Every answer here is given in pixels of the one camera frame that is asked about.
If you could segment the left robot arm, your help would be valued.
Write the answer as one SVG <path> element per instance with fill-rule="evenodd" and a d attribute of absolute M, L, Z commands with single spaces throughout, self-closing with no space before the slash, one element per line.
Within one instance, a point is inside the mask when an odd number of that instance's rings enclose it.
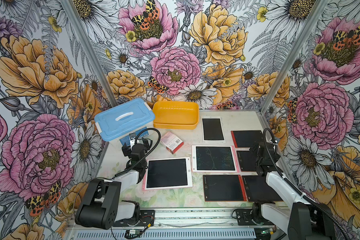
<path fill-rule="evenodd" d="M 151 146 L 152 142 L 147 139 L 138 140 L 130 146 L 123 145 L 123 154 L 129 157 L 126 170 L 113 179 L 96 178 L 88 183 L 75 213 L 76 224 L 108 230 L 118 221 L 129 225 L 135 225 L 140 221 L 140 204 L 122 201 L 120 195 L 143 180 L 148 167 L 146 154 Z"/>

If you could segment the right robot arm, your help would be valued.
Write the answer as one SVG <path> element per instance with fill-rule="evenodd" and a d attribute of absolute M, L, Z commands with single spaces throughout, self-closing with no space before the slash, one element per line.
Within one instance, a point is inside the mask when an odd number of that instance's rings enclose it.
<path fill-rule="evenodd" d="M 261 224 L 268 220 L 287 234 L 290 240 L 335 240 L 336 231 L 332 214 L 300 191 L 274 160 L 279 157 L 276 145 L 257 143 L 250 148 L 255 155 L 257 173 L 265 177 L 266 185 L 285 202 L 288 209 L 281 209 L 271 201 L 255 203 L 252 220 Z"/>

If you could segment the yellow storage tray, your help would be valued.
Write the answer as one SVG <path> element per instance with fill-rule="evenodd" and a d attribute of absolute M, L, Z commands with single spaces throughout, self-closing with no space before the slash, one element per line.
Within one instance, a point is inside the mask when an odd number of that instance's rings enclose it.
<path fill-rule="evenodd" d="M 157 129 L 194 130 L 199 123 L 199 105 L 193 102 L 160 101 L 153 107 Z"/>

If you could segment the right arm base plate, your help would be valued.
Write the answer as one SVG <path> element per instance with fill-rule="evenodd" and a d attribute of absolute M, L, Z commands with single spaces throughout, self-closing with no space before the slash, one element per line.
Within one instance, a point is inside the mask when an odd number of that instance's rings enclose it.
<path fill-rule="evenodd" d="M 231 217 L 237 221 L 239 226 L 274 226 L 274 224 L 264 218 L 255 220 L 250 209 L 235 209 Z"/>

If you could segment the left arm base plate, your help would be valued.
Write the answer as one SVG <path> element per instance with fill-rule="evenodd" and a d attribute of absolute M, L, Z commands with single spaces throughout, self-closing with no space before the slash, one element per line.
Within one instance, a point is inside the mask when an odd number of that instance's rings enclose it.
<path fill-rule="evenodd" d="M 114 222 L 113 227 L 146 227 L 154 226 L 155 210 L 140 210 L 140 214 L 135 219 L 124 219 Z"/>

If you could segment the red writing tablet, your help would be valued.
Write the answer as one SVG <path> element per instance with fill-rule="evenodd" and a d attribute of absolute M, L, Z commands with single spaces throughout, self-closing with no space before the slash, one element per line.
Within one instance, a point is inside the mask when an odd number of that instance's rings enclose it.
<path fill-rule="evenodd" d="M 272 203 L 282 202 L 282 198 L 266 183 L 266 177 L 242 176 L 245 192 L 249 202 Z"/>
<path fill-rule="evenodd" d="M 251 151 L 237 151 L 241 172 L 255 172 L 257 156 Z"/>
<path fill-rule="evenodd" d="M 231 135 L 236 148 L 250 148 L 264 141 L 260 130 L 231 131 Z"/>
<path fill-rule="evenodd" d="M 247 197 L 240 175 L 203 175 L 206 202 L 246 202 Z"/>

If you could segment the pink white writing tablet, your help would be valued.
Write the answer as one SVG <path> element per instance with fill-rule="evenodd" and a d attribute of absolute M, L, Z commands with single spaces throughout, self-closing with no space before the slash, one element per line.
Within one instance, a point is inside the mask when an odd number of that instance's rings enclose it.
<path fill-rule="evenodd" d="M 192 170 L 195 173 L 238 173 L 233 146 L 192 145 Z"/>

